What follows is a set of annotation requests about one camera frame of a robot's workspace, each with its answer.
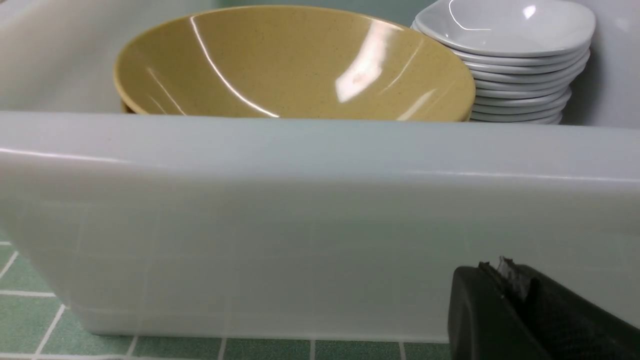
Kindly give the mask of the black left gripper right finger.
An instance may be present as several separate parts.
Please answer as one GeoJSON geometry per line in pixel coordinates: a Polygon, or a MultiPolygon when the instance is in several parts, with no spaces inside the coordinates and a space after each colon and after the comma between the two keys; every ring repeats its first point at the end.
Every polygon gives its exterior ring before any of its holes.
{"type": "Polygon", "coordinates": [[[531,266],[501,257],[478,268],[497,287],[491,343],[505,360],[637,360],[639,329],[531,266]]]}

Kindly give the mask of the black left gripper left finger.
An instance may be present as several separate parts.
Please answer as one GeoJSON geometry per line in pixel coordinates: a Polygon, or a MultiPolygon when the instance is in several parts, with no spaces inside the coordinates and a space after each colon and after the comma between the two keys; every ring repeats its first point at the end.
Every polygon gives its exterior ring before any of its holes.
{"type": "Polygon", "coordinates": [[[452,276],[447,333],[453,360],[549,360],[517,314],[491,266],[452,276]]]}

